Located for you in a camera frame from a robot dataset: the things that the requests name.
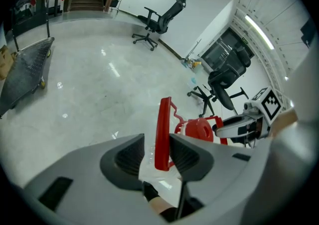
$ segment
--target ceiling light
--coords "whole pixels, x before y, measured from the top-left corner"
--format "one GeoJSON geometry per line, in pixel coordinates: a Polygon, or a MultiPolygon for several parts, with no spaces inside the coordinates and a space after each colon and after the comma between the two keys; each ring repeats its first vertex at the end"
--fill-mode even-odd
{"type": "Polygon", "coordinates": [[[267,43],[267,45],[269,46],[269,48],[271,50],[274,50],[274,46],[273,44],[270,42],[269,38],[266,36],[266,34],[261,30],[261,28],[256,24],[256,22],[254,22],[254,20],[249,17],[248,15],[245,16],[245,19],[249,21],[249,23],[251,25],[253,25],[253,27],[257,30],[257,32],[261,35],[261,37],[265,40],[265,42],[267,43]]]}

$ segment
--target baseboard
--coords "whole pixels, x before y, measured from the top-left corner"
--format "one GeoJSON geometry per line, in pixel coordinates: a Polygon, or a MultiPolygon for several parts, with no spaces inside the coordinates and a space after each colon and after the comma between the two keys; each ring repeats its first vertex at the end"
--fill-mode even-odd
{"type": "Polygon", "coordinates": [[[119,9],[119,11],[120,11],[120,12],[123,12],[123,13],[126,13],[126,14],[128,14],[128,15],[130,15],[130,16],[133,16],[133,17],[135,17],[135,18],[138,17],[138,16],[135,15],[135,14],[132,14],[132,13],[130,13],[130,12],[127,12],[127,11],[124,11],[124,10],[121,10],[121,9],[119,9]]]}
{"type": "MultiPolygon", "coordinates": [[[[135,18],[137,18],[138,16],[137,15],[135,15],[135,14],[132,14],[132,13],[130,13],[130,12],[127,12],[127,11],[124,11],[124,10],[121,10],[121,9],[119,9],[119,11],[120,12],[123,12],[123,13],[126,13],[126,14],[128,14],[128,15],[130,15],[130,16],[133,16],[133,17],[135,17],[135,18]]],[[[159,38],[159,43],[161,43],[168,51],[170,51],[177,59],[179,59],[179,60],[181,60],[181,56],[177,53],[177,52],[175,52],[171,47],[169,47],[163,40],[161,40],[160,38],[159,38]]]]}
{"type": "Polygon", "coordinates": [[[175,52],[171,47],[169,47],[163,40],[159,38],[159,43],[161,43],[168,51],[170,51],[177,59],[181,60],[181,56],[175,52]]]}

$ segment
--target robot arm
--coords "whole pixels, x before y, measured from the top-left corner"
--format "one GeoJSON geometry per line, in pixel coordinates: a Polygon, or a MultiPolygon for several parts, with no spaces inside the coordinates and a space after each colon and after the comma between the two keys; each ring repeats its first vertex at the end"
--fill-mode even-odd
{"type": "Polygon", "coordinates": [[[234,142],[261,139],[268,136],[281,110],[282,105],[271,87],[264,88],[244,104],[242,114],[224,120],[224,126],[213,127],[213,131],[216,136],[231,138],[234,142]]]}

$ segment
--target office chair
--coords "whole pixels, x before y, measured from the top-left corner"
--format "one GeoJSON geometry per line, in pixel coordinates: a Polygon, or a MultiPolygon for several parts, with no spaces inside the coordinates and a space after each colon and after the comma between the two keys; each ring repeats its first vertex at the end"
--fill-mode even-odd
{"type": "Polygon", "coordinates": [[[199,86],[196,86],[194,90],[199,90],[200,93],[197,93],[195,91],[187,93],[189,97],[194,94],[195,96],[203,99],[204,110],[203,113],[199,115],[199,117],[204,116],[207,106],[209,107],[213,115],[215,115],[213,107],[210,103],[210,99],[212,99],[213,102],[218,99],[225,108],[234,110],[235,112],[236,110],[231,99],[241,95],[245,95],[246,98],[249,99],[247,94],[241,87],[241,91],[239,93],[231,96],[227,94],[225,89],[229,88],[241,75],[243,75],[246,72],[246,68],[248,68],[250,64],[251,61],[248,52],[245,50],[244,47],[240,47],[239,49],[237,49],[237,51],[232,50],[223,66],[219,70],[211,72],[209,74],[208,84],[211,87],[211,90],[209,90],[209,96],[207,96],[199,86]]]}
{"type": "MultiPolygon", "coordinates": [[[[157,12],[145,7],[145,9],[149,11],[148,17],[146,18],[142,15],[139,15],[138,19],[147,25],[145,27],[146,30],[150,29],[151,32],[164,34],[167,32],[167,25],[169,24],[169,22],[173,20],[173,18],[178,15],[185,7],[186,0],[176,0],[175,4],[166,13],[164,13],[163,16],[160,16],[157,12]],[[153,13],[155,13],[159,17],[157,22],[151,19],[153,13]]],[[[134,38],[135,36],[138,36],[140,38],[133,41],[134,44],[136,44],[137,41],[147,41],[152,46],[151,51],[154,51],[154,48],[156,48],[158,45],[154,40],[150,38],[149,33],[146,36],[133,34],[132,38],[134,38]]]]}

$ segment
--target floor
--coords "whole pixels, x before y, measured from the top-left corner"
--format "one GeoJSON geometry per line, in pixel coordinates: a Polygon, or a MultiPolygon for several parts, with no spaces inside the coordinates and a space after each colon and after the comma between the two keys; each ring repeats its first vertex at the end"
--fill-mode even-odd
{"type": "MultiPolygon", "coordinates": [[[[202,102],[186,93],[194,87],[192,78],[205,83],[207,74],[194,74],[160,44],[153,52],[146,42],[134,45],[131,35],[137,25],[129,21],[135,18],[107,31],[99,26],[117,24],[114,19],[69,20],[50,23],[55,41],[43,74],[46,89],[21,100],[0,121],[1,162],[9,178],[22,187],[72,150],[136,133],[146,136],[143,172],[147,173],[160,100],[171,96],[185,119],[197,118],[202,111],[202,102]],[[66,34],[70,29],[73,34],[66,34]]],[[[20,36],[18,43],[32,43],[43,28],[20,36]]],[[[220,114],[221,104],[213,106],[220,114]]],[[[172,115],[170,123],[173,132],[178,121],[172,115]]],[[[167,182],[172,182],[159,182],[159,192],[167,190],[167,185],[180,187],[177,174],[168,175],[167,182]]],[[[171,194],[166,199],[178,203],[171,194]]]]}

